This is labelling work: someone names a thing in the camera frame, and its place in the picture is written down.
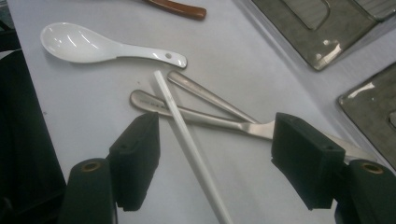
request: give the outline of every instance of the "spoon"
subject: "spoon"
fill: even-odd
[[[122,44],[67,22],[46,26],[40,39],[49,53],[71,63],[98,63],[118,57],[137,57],[170,63],[181,68],[187,66],[187,59],[181,54]]]

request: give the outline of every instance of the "gray tray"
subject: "gray tray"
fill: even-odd
[[[252,0],[301,57],[320,71],[395,14],[396,0]]]
[[[341,95],[338,103],[396,169],[396,63]]]

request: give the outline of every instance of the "black foam block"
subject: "black foam block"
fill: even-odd
[[[349,164],[349,188],[361,223],[396,223],[396,177],[372,161]]]
[[[71,223],[117,223],[107,160],[82,161],[71,170],[58,224]]]
[[[272,157],[308,209],[332,206],[335,174],[344,164],[343,148],[304,120],[277,113]]]
[[[136,118],[110,148],[113,187],[118,207],[138,210],[160,159],[158,113]]]

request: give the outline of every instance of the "black object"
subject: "black object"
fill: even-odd
[[[55,223],[65,190],[21,50],[0,61],[0,223]]]
[[[136,118],[110,148],[105,159],[73,167],[59,224],[117,223],[116,205],[139,209],[159,164],[158,113]]]
[[[136,118],[113,144],[107,159],[118,207],[124,211],[140,208],[159,164],[160,153],[158,113]]]
[[[117,223],[107,160],[83,161],[71,170],[58,224],[72,223]]]
[[[7,23],[12,23],[12,19],[11,19],[11,15],[9,13],[8,6],[5,6],[4,8],[1,8],[1,9],[2,9],[2,13],[6,14],[8,16]],[[21,48],[21,44],[18,39],[17,32],[16,32],[15,28],[13,27],[13,24],[7,24],[7,23],[0,20],[0,28],[2,29],[0,31],[0,52]]]
[[[273,163],[308,209],[330,208],[338,224],[396,223],[396,178],[371,161],[343,163],[345,151],[304,120],[277,113]]]

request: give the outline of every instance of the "white chopstick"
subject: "white chopstick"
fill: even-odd
[[[215,184],[215,181],[210,174],[209,169],[206,167],[203,157],[201,156],[198,147],[195,145],[192,137],[190,135],[189,130],[187,129],[187,125],[184,122],[184,119],[181,117],[180,112],[178,111],[175,100],[172,97],[171,92],[166,85],[165,79],[163,78],[163,74],[161,71],[154,72],[154,75],[157,79],[158,84],[160,85],[161,91],[163,92],[163,96],[165,101],[171,111],[177,127],[179,128],[181,135],[184,138],[188,148],[187,152],[191,156],[192,160],[188,160],[192,170],[195,173],[199,183],[201,184],[201,188],[203,188],[206,198],[209,200],[212,209],[214,210],[219,222],[221,224],[233,224],[231,220],[231,216],[227,211],[227,208],[220,197],[219,190]]]

